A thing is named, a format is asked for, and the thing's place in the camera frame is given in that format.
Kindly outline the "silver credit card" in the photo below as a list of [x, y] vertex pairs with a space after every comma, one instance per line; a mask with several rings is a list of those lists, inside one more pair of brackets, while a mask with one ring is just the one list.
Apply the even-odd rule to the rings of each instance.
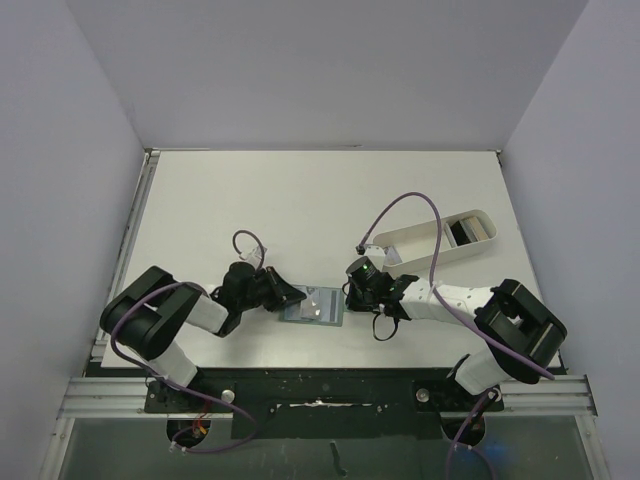
[[340, 289], [320, 289], [318, 306], [317, 320], [320, 324], [329, 326], [342, 325], [343, 293]]
[[320, 320], [322, 318], [322, 303], [317, 295], [309, 294], [300, 303], [300, 318], [302, 320]]

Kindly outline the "green leather card holder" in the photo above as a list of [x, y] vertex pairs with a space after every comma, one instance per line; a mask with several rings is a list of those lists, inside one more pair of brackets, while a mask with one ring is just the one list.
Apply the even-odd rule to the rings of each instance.
[[340, 288], [295, 285], [306, 298], [290, 305], [281, 313], [284, 323], [341, 327], [343, 325], [345, 296]]

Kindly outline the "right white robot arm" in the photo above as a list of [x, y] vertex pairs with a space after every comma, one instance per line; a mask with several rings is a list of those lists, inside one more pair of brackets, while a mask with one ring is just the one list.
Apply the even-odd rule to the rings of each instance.
[[402, 321], [460, 324], [486, 343], [462, 358], [445, 384], [448, 402], [469, 408], [485, 390], [506, 380], [536, 384], [551, 378], [551, 361], [567, 337], [564, 324], [522, 283], [494, 287], [438, 284], [416, 275], [396, 278], [366, 256], [347, 269], [347, 308]]

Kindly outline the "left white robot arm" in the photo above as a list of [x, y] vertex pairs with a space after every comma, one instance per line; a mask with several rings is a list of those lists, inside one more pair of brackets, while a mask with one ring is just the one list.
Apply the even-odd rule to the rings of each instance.
[[246, 311], [279, 312], [305, 299], [305, 293], [272, 267], [235, 262], [222, 284], [207, 292], [152, 266], [105, 307], [100, 328], [115, 346], [123, 345], [136, 354], [133, 363], [168, 381], [168, 399], [180, 410], [190, 411], [202, 402], [204, 387], [195, 379], [197, 366], [176, 341], [184, 325], [224, 338], [239, 326]]

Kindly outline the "stack of credit cards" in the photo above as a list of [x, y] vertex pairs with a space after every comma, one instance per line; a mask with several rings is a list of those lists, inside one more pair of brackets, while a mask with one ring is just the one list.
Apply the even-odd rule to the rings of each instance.
[[444, 224], [444, 232], [452, 248], [490, 239], [489, 232], [477, 216], [449, 220]]

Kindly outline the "white plastic tray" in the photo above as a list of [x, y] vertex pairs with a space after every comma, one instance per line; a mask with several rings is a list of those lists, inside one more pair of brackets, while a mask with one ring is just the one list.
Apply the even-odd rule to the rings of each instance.
[[[477, 216], [489, 232], [490, 239], [452, 248], [444, 232], [444, 224], [449, 220], [457, 220], [467, 216]], [[482, 210], [471, 210], [444, 217], [441, 224], [441, 234], [438, 234], [437, 221], [431, 220], [376, 235], [373, 244], [383, 247], [386, 251], [384, 271], [392, 276], [398, 276], [429, 270], [437, 240], [440, 240], [440, 248], [436, 258], [437, 265], [467, 259], [488, 250], [498, 234], [495, 223]]]

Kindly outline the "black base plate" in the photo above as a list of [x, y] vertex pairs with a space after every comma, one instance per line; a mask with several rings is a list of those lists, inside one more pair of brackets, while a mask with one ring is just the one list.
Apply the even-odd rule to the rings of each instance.
[[473, 396], [442, 370], [206, 372], [192, 388], [187, 394], [150, 382], [145, 413], [168, 415], [169, 435], [204, 414], [200, 432], [229, 415], [234, 440], [423, 440], [452, 436], [477, 407], [466, 434], [479, 441], [484, 414], [504, 409], [500, 395]]

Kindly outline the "aluminium frame rail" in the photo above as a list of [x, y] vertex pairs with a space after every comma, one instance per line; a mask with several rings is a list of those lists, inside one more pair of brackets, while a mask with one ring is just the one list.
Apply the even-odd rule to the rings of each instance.
[[[256, 233], [288, 280], [337, 287], [356, 243], [436, 214], [486, 212], [498, 234], [489, 249], [437, 270], [464, 286], [504, 278], [537, 282], [493, 152], [204, 151], [146, 154], [111, 292], [150, 265], [212, 285], [232, 259], [231, 237]], [[427, 371], [480, 348], [464, 327], [423, 323], [379, 343], [371, 320], [341, 327], [284, 323], [253, 313], [226, 340], [193, 328], [182, 348], [214, 372]], [[105, 335], [69, 382], [60, 425], [43, 467], [47, 479], [605, 479], [586, 377], [535, 386], [506, 383], [505, 408], [488, 417], [480, 445], [448, 453], [448, 442], [377, 439], [258, 439], [227, 453], [173, 452], [164, 414], [147, 414], [143, 373], [116, 359]]]

